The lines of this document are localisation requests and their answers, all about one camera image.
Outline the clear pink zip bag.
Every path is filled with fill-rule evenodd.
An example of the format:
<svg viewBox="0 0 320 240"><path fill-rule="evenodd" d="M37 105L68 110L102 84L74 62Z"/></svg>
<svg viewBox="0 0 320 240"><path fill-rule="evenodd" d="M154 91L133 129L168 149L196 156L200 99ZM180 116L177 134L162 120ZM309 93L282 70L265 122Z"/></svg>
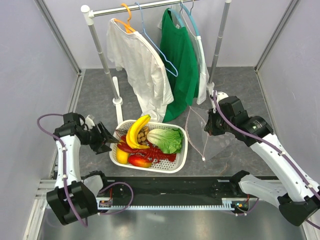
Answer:
<svg viewBox="0 0 320 240"><path fill-rule="evenodd" d="M235 136L224 133L211 136L204 131L208 121L208 111L199 107L189 107L185 122L185 132L188 142L200 154L203 162L210 160L226 147L235 143Z"/></svg>

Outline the yellow banana bunch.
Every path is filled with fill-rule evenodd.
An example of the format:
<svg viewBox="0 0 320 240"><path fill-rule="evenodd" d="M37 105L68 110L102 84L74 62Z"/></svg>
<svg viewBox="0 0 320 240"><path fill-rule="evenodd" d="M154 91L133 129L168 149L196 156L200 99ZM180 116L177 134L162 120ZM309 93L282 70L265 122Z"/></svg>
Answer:
<svg viewBox="0 0 320 240"><path fill-rule="evenodd" d="M150 121L151 116L149 114L141 116L137 119L129 128L126 135L126 143L132 149L149 149L147 145L141 145L138 143L138 134L140 130Z"/></svg>

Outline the red plastic lobster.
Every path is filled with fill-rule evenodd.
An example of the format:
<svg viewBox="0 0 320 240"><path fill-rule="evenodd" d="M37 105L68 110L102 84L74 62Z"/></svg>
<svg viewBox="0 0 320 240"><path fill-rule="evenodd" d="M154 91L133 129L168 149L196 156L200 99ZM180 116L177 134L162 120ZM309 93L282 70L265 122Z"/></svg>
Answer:
<svg viewBox="0 0 320 240"><path fill-rule="evenodd" d="M116 149L119 148L129 153L129 156L141 155L143 159L152 162L152 164L158 164L164 160L168 160L169 162L174 162L176 160L176 153L163 153L157 146L151 144L149 141L147 141L147 146L149 146L148 149L132 149L126 142L126 131L124 131L123 129L117 129L115 133L118 137L120 137L119 143L116 145Z"/></svg>

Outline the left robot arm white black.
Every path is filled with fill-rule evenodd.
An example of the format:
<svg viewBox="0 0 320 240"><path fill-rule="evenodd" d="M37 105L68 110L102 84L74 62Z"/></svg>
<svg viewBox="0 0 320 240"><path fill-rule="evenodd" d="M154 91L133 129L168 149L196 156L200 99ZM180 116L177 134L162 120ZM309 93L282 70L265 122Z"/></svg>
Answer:
<svg viewBox="0 0 320 240"><path fill-rule="evenodd" d="M58 172L53 190L47 192L46 200L62 225L76 221L87 223L87 218L97 214L96 197L104 197L110 185L105 175L95 171L85 178L80 174L80 148L89 146L96 154L110 152L109 144L117 140L103 125L94 123L90 116L70 112L63 116L63 125L54 130L58 150Z"/></svg>

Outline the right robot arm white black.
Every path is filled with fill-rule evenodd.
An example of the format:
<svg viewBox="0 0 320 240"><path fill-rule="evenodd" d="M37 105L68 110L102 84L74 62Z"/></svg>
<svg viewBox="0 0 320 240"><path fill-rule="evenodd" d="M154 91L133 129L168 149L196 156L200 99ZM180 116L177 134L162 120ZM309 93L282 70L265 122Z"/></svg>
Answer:
<svg viewBox="0 0 320 240"><path fill-rule="evenodd" d="M211 136L232 134L269 166L280 184L259 179L245 170L231 177L229 191L261 199L278 208L292 225L307 222L320 209L320 185L313 180L285 150L273 128L261 116L249 116L241 100L224 92L213 91L213 108L208 111L204 131Z"/></svg>

